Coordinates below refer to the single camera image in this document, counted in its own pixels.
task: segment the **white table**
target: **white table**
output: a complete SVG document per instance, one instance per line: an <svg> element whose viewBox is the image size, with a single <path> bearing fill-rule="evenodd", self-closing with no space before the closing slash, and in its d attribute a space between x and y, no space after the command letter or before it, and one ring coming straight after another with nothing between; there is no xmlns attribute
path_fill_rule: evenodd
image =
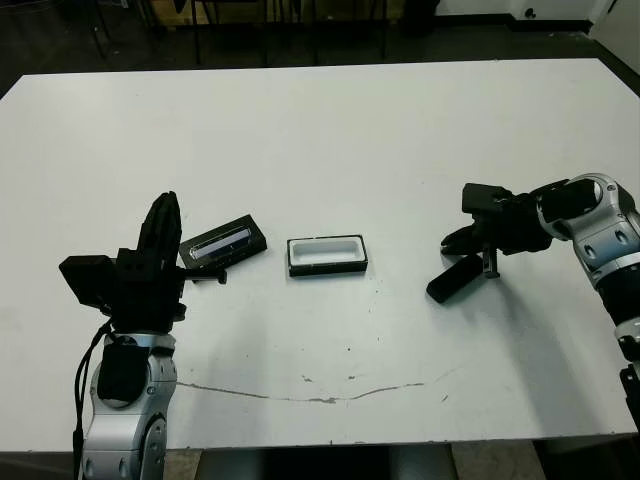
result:
<svg viewBox="0 0 640 480"><path fill-rule="evenodd" d="M639 131L596 60L23 77L0 101L0 451L71 449L102 319L57 266L134 247L169 189L183 238L251 213L269 244L185 288L169 448L635 431L569 244L501 257L502 280L445 307L424 289L470 220L465 182L599 171L638 199ZM287 239L354 233L365 276L288 277Z"/></svg>

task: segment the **black cable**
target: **black cable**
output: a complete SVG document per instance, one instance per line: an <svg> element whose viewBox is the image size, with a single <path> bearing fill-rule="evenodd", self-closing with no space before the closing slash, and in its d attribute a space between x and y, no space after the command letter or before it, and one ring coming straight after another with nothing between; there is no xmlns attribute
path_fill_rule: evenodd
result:
<svg viewBox="0 0 640 480"><path fill-rule="evenodd" d="M89 372L89 363L91 361L91 353L96 348L102 337L111 336L111 323L113 319L109 319L102 325L91 340L91 345L82 356L78 370L76 370L76 378L73 384L73 396L76 404L76 429L73 431L73 478L77 479L80 473L80 462L82 461L82 447L84 445L84 432L82 430L82 410L84 407L84 394L87 387L87 376ZM80 388L80 378L82 377L82 389Z"/></svg>

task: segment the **white wall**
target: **white wall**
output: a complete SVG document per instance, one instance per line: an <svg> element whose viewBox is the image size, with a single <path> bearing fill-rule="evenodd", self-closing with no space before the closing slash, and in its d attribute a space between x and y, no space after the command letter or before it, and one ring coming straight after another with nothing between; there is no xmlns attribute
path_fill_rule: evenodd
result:
<svg viewBox="0 0 640 480"><path fill-rule="evenodd" d="M511 14L523 19L524 12L533 8L536 20L586 20L597 0L514 0Z"/></svg>
<svg viewBox="0 0 640 480"><path fill-rule="evenodd" d="M618 0L591 36L640 74L640 2Z"/></svg>
<svg viewBox="0 0 640 480"><path fill-rule="evenodd" d="M509 13L512 0L441 0L438 15Z"/></svg>
<svg viewBox="0 0 640 480"><path fill-rule="evenodd" d="M613 0L442 0L439 15L510 13L524 19L533 8L537 20L591 20L595 22Z"/></svg>

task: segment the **scratch mark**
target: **scratch mark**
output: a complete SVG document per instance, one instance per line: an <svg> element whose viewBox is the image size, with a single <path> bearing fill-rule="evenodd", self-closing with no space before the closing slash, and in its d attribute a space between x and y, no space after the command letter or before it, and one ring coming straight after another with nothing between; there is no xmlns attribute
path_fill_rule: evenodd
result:
<svg viewBox="0 0 640 480"><path fill-rule="evenodd" d="M458 365L457 367L453 367L450 370L447 370L446 372L444 372L442 375L438 376L433 383L438 383L440 380L444 380L445 378L447 378L449 375L451 375L452 373L457 372L458 370L460 370L462 367L464 367L465 363L461 363L460 365Z"/></svg>
<svg viewBox="0 0 640 480"><path fill-rule="evenodd" d="M411 387L422 387L425 384L422 382L419 383L405 383L404 385L395 385L393 387L382 387L376 388L375 390L370 390L365 393L361 393L360 395L356 395L354 397L328 397L328 398L291 398L291 397L271 397L269 395L261 395L257 393L248 393L248 392L240 392L238 390L229 390L226 388L218 388L218 387L206 387L204 385L198 385L195 383L182 383L176 382L176 385L186 388L193 388L196 390L207 390L209 392L218 392L218 393L226 393L228 395L239 395L241 397L249 397L249 398L259 398L261 400L279 400L281 402L308 402L308 403L324 403L327 405L335 405L337 402L346 402L349 400L360 400L361 398L368 397L369 395L374 395L376 393L388 392L391 390L400 390L401 388L411 388Z"/></svg>
<svg viewBox="0 0 640 480"><path fill-rule="evenodd" d="M370 392L362 393L360 395L356 395L355 397L345 398L344 400L359 400L364 397L368 397L369 395L373 395L374 393L380 392L388 392L390 390L399 390L401 388L410 388L410 387L424 387L424 383L405 383L404 385L396 385L395 387L383 387L376 388L375 390L371 390Z"/></svg>
<svg viewBox="0 0 640 480"><path fill-rule="evenodd" d="M342 398L329 397L329 398L308 398L306 400L293 400L294 402L311 402L311 403L328 403L329 405L335 405L336 400L342 400Z"/></svg>
<svg viewBox="0 0 640 480"><path fill-rule="evenodd" d="M228 393L229 395L240 395L242 397L262 398L262 399L271 398L268 395L259 395L257 393L247 393L247 392L238 392L236 390L227 390L226 388L205 387L205 386L198 385L198 384L195 384L195 383L176 382L176 385L180 385L181 387L187 387L187 388L195 388L196 390L208 390L210 392Z"/></svg>
<svg viewBox="0 0 640 480"><path fill-rule="evenodd" d="M447 378L449 375L452 375L453 373L455 373L458 370L460 370L467 363L468 363L468 361L467 362L463 362L460 365L447 370L446 372L444 372L440 376L436 377L430 383L431 384L438 383L439 381ZM305 380L305 382L306 381L312 381L311 379L307 380L306 377L304 377L304 375L302 376L302 378ZM262 395L262 394L258 394L258 393L240 392L238 390L229 390L229 389L226 389L226 388L207 387L207 386L204 386L204 385L198 385L196 383L176 382L176 385L179 385L181 387L186 387L186 388L193 388L193 389L196 389L196 390L207 390L209 392L226 393L228 395L239 395L241 397L259 398L261 400L277 400L277 401L281 401L281 402L324 403L324 404L327 404L327 405L335 405L338 402L348 402L348 401L352 401L352 400L360 400L361 398L368 397L369 395L375 395L377 393L382 393L382 392L389 392L391 390L400 390L400 389L404 389L404 388L423 387L423 386L426 385L426 383L424 383L424 382L405 383L405 384L402 384L402 385L394 385L394 386L391 386L391 387L376 388L374 390L370 390L368 392L364 392L364 393L361 393L360 395L355 395L353 397L327 397L327 398L318 398L318 397L314 397L314 398L272 397L272 396L269 396L269 395ZM441 400L441 402L444 402L447 398L449 398L449 395L445 395L445 397Z"/></svg>

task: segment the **crack on table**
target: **crack on table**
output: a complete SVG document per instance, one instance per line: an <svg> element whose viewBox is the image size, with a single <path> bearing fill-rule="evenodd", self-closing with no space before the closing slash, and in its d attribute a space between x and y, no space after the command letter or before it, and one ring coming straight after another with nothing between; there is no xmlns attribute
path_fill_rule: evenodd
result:
<svg viewBox="0 0 640 480"><path fill-rule="evenodd" d="M369 395L374 395L376 393L388 392L391 390L400 390L402 388L412 388L412 387L423 387L426 384L424 382L417 383L405 383L403 385L394 385L392 387L381 387L376 388L374 390L370 390L365 393L361 393L360 395L355 395L353 397L327 397L327 398L291 398L291 397L272 397L270 395L262 395L258 393L249 393L249 392L241 392L238 390L229 390L227 388L218 388L218 387L207 387L205 385L198 385L197 383L183 383L176 382L177 385L186 388L194 388L196 390L206 390L209 392L218 392L218 393L226 393L228 395L239 395L241 397L250 397L250 398L258 398L261 400L279 400L282 402L308 402L308 403L324 403L328 405L335 405L337 402L346 402L349 400L359 400L364 397L368 397Z"/></svg>

